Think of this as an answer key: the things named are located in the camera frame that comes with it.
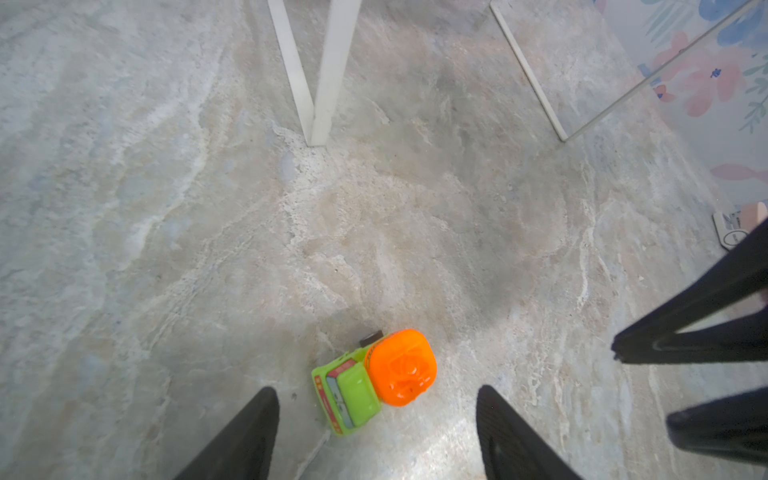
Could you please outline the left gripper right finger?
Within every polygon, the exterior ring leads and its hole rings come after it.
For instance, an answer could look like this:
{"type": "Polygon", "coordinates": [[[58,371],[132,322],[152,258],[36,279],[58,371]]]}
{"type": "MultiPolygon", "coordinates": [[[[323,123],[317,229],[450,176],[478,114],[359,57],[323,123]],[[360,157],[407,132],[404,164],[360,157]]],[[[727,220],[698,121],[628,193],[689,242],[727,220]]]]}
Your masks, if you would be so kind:
{"type": "Polygon", "coordinates": [[[478,391],[476,425],[487,479],[580,479],[490,385],[478,391]]]}

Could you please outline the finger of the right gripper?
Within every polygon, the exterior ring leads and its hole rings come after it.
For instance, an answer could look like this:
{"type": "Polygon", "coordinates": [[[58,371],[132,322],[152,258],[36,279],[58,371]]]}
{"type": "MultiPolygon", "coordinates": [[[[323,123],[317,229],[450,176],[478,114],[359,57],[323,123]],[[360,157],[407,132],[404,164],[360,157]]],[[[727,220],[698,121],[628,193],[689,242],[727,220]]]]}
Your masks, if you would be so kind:
{"type": "Polygon", "coordinates": [[[669,439],[681,450],[767,465],[765,387],[671,413],[666,427],[669,439]]]}
{"type": "Polygon", "coordinates": [[[767,289],[767,224],[758,225],[699,280],[614,337],[625,364],[759,362],[767,359],[767,310],[684,329],[767,289]]]}

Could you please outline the green orange toy truck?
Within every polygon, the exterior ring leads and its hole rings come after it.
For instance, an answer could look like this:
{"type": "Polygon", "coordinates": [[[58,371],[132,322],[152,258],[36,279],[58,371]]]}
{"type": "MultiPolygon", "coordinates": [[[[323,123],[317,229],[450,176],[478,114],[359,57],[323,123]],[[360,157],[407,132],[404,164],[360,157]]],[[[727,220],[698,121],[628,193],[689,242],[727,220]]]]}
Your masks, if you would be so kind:
{"type": "Polygon", "coordinates": [[[311,371],[315,393],[331,431],[351,435],[384,405],[404,407],[434,384],[438,363],[427,338],[415,329],[377,331],[355,350],[311,371]]]}

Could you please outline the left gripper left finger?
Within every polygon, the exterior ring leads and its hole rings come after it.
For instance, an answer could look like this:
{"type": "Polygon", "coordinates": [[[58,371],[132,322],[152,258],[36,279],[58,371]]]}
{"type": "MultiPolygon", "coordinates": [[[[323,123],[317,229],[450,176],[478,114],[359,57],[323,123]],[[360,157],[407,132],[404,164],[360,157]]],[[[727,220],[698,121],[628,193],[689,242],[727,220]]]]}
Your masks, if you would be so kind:
{"type": "Polygon", "coordinates": [[[279,415],[277,392],[262,388],[175,479],[267,479],[279,415]]]}

